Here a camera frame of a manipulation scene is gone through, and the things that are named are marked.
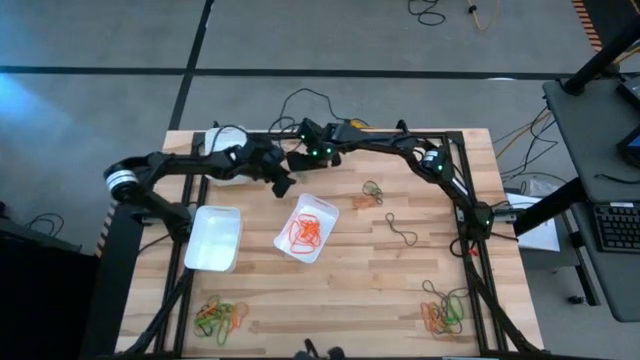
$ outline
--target rubber band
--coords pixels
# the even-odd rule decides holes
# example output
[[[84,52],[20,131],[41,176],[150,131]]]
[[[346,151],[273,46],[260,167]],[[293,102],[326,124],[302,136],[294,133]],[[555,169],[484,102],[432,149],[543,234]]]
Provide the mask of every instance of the rubber band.
[[[194,319],[194,335],[197,337],[211,337],[216,334],[216,342],[224,346],[233,330],[242,325],[242,321],[249,314],[249,305],[244,302],[235,305],[220,301],[220,296],[214,295],[200,308]]]
[[[444,334],[449,336],[461,334],[462,319],[464,319],[464,306],[461,299],[469,296],[469,292],[467,291],[462,295],[458,295],[456,292],[466,290],[466,288],[453,289],[445,294],[437,291],[431,280],[425,280],[422,282],[422,289],[440,298],[440,304],[436,302],[420,303],[420,312],[425,329],[434,338]]]
[[[249,315],[249,305],[243,302],[239,302],[233,306],[231,311],[232,330],[239,328],[242,325],[242,321]]]
[[[396,220],[396,216],[393,213],[387,213],[384,216],[384,218],[389,223],[389,228],[391,229],[391,231],[393,231],[396,234],[400,234],[400,236],[402,236],[402,238],[404,239],[404,243],[407,244],[407,246],[413,246],[418,242],[418,233],[413,231],[398,230],[393,226],[393,222]],[[409,239],[407,238],[406,234],[413,235],[414,237],[413,242],[409,242]]]
[[[375,183],[375,181],[367,180],[364,185],[362,185],[362,193],[376,199],[376,203],[378,205],[382,205],[382,189]]]
[[[312,254],[322,245],[320,220],[312,214],[300,214],[289,226],[289,242],[292,254]]]

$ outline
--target white bowl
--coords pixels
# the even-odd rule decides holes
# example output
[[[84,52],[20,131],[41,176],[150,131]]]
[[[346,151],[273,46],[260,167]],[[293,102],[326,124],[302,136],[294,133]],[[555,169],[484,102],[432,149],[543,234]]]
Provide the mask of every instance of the white bowl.
[[[199,207],[184,265],[193,270],[232,272],[236,267],[241,235],[240,210],[223,206]]]

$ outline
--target butcher block tabletop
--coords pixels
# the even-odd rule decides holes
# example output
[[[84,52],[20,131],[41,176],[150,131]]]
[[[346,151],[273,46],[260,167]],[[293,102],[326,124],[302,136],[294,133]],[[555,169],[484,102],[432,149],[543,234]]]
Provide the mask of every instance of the butcher block tabletop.
[[[478,200],[489,204],[504,200],[489,131],[460,131]],[[192,139],[192,131],[169,131],[163,151],[188,154]],[[199,176],[195,178],[193,201],[200,181]],[[338,167],[295,178],[298,183],[282,199],[275,198],[270,184],[264,182],[209,185],[206,204],[240,210],[242,238],[233,273],[195,273],[183,356],[292,357],[304,349],[307,338],[320,353],[340,346],[347,357],[479,354],[468,297],[462,299],[459,335],[433,335],[422,318],[421,302],[440,302],[422,289],[425,280],[444,293],[466,287],[462,261],[449,252],[449,244],[457,237],[452,202],[437,185],[414,175],[398,156],[368,151],[343,155]],[[155,191],[171,202],[180,202],[184,179],[167,176]],[[383,191],[383,204],[358,203],[368,180]],[[273,244],[304,193],[340,210],[313,264],[302,263]],[[391,231],[385,220],[387,213],[395,215],[396,228],[418,234],[414,246],[407,246]],[[496,224],[493,231],[514,236],[512,228],[504,224]],[[166,233],[163,225],[147,227],[141,246]],[[171,247],[171,240],[165,239],[139,255],[117,350],[131,346],[160,308]],[[527,339],[542,348],[517,243],[494,236],[487,247],[501,306]],[[226,303],[246,303],[249,308],[223,346],[218,345],[215,334],[199,337],[194,333],[196,313],[214,295]],[[176,305],[169,323],[169,347],[178,308]],[[496,348],[488,308],[483,304],[482,309],[490,347]]]

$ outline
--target white paper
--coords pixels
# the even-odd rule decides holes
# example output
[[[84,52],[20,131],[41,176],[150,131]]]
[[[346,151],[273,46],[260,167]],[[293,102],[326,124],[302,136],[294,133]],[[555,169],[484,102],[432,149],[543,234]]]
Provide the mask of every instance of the white paper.
[[[531,196],[515,194],[507,194],[507,200],[516,209],[526,209],[540,201]],[[553,218],[518,236],[518,239],[520,240],[518,246],[521,248],[560,252],[556,222]]]

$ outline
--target keyboard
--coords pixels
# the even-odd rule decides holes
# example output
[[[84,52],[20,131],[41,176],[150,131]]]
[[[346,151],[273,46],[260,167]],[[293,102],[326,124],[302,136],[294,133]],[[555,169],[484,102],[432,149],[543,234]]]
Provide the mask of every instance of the keyboard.
[[[598,249],[640,254],[640,209],[593,205],[598,227]]]

